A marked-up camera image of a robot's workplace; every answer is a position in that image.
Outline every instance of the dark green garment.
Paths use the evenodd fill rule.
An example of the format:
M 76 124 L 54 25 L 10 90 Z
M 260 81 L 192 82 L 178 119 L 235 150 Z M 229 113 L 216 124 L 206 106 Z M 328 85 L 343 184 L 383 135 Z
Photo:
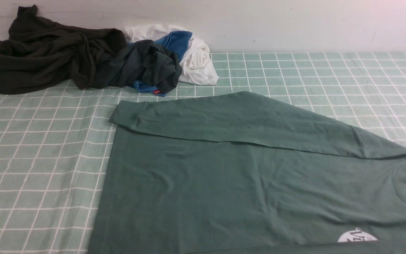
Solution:
M 122 101 L 110 121 L 89 254 L 406 253 L 396 143 L 248 92 Z

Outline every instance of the pile of clothes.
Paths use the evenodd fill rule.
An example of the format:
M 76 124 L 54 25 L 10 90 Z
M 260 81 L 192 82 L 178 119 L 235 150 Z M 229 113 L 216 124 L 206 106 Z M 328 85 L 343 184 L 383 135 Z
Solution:
M 72 79 L 80 89 L 130 86 L 164 96 L 178 81 L 215 85 L 218 79 L 208 46 L 182 28 L 135 27 L 127 43 L 118 29 L 65 26 L 37 11 L 35 5 L 18 7 L 9 39 L 0 41 L 1 94 L 34 92 Z

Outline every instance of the printed logo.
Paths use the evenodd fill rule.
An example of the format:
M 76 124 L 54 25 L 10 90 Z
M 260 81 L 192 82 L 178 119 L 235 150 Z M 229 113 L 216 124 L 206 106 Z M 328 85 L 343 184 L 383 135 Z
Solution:
M 357 227 L 355 230 L 343 233 L 338 239 L 338 243 L 358 241 L 377 241 L 377 238 L 369 233 L 363 232 L 361 228 Z

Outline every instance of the white wall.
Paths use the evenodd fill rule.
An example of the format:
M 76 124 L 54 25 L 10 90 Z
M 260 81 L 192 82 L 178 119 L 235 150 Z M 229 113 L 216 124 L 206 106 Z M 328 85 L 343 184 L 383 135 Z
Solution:
M 0 0 L 0 39 L 18 5 L 85 28 L 179 24 L 213 51 L 406 51 L 406 0 Z

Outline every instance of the mint green checkered sheet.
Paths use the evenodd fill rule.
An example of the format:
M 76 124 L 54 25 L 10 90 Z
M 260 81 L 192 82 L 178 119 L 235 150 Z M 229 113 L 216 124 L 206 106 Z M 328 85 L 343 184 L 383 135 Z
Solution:
M 72 82 L 0 95 L 0 254 L 83 254 L 121 100 L 251 91 L 406 146 L 406 53 L 218 53 L 216 86 L 180 83 L 162 98 Z

